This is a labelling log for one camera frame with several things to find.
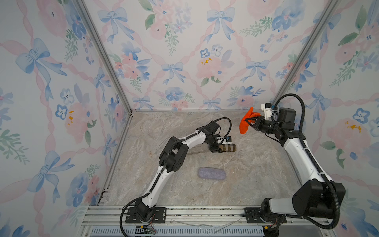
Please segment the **orange microfiber cloth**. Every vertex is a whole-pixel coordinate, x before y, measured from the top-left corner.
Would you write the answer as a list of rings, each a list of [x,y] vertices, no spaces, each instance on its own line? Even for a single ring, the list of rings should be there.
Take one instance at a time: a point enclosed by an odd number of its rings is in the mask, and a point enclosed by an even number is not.
[[[239,125],[240,133],[245,134],[248,128],[250,127],[250,124],[254,124],[256,117],[259,117],[259,116],[261,116],[261,114],[258,112],[255,112],[254,108],[251,107],[240,122],[240,125]]]

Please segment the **brown plaid eyeglass case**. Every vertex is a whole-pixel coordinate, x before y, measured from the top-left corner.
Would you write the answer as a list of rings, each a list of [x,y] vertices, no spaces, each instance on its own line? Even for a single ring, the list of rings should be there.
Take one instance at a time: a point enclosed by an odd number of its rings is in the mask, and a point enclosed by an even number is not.
[[[219,149],[221,153],[233,153],[237,150],[235,144],[222,144],[219,145]]]

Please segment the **purple fabric eyeglass case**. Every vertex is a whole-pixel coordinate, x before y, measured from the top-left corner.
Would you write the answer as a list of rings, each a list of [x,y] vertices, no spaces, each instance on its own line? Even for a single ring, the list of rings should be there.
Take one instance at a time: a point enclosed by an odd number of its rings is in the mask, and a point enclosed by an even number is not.
[[[201,167],[198,170],[199,178],[212,179],[212,180],[225,180],[227,175],[222,169]]]

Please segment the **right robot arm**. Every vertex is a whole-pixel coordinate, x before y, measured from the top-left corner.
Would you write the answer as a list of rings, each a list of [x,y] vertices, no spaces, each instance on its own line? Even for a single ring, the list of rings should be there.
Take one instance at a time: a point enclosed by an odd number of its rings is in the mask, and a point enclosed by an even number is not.
[[[290,198],[266,198],[261,207],[245,208],[242,215],[247,222],[273,224],[267,231],[277,234],[286,218],[305,219],[324,230],[331,230],[340,220],[340,206],[346,189],[324,171],[310,151],[300,128],[295,128],[296,111],[280,108],[273,119],[270,104],[263,105],[264,114],[251,107],[239,125],[241,134],[249,127],[265,135],[273,134],[287,153],[301,182],[301,187]]]

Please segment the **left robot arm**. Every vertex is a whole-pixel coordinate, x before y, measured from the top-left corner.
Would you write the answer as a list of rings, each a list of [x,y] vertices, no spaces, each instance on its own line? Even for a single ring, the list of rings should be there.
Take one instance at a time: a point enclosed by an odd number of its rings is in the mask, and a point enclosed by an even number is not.
[[[183,138],[171,137],[159,157],[159,166],[147,191],[123,208],[122,217],[126,223],[147,223],[153,219],[161,192],[170,177],[183,165],[188,151],[201,144],[214,144],[220,138],[217,122],[201,126]]]

